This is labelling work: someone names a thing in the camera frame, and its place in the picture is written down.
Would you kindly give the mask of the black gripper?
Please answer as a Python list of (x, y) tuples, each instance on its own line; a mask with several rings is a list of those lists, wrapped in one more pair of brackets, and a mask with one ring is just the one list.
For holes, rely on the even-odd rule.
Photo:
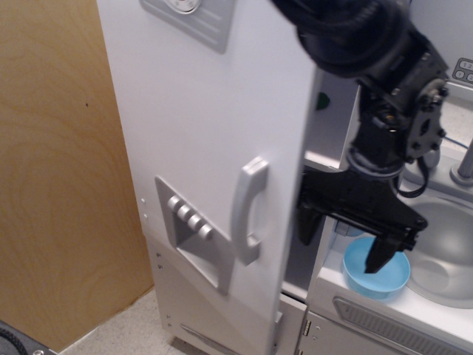
[(309, 246), (324, 218), (330, 216), (375, 236), (365, 260), (365, 273), (379, 272), (397, 251), (411, 250), (424, 217), (403, 203), (389, 181), (367, 180), (353, 171), (302, 175), (296, 212), (296, 234)]

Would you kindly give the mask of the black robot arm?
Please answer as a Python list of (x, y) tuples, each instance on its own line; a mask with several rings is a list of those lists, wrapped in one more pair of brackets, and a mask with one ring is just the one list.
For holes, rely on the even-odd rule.
[(401, 190), (400, 179), (410, 163), (429, 179), (426, 156), (446, 134), (440, 111), (449, 93), (447, 64), (403, 1), (277, 1), (276, 8), (320, 69), (360, 88), (347, 169), (304, 170), (299, 236), (309, 243), (322, 215), (372, 234), (364, 270), (374, 274), (397, 252), (412, 250), (428, 225), (404, 203), (421, 190)]

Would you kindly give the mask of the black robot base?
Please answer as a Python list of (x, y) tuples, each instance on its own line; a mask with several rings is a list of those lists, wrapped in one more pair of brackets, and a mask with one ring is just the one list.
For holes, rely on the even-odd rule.
[(1, 355), (57, 355), (48, 346), (1, 321)]

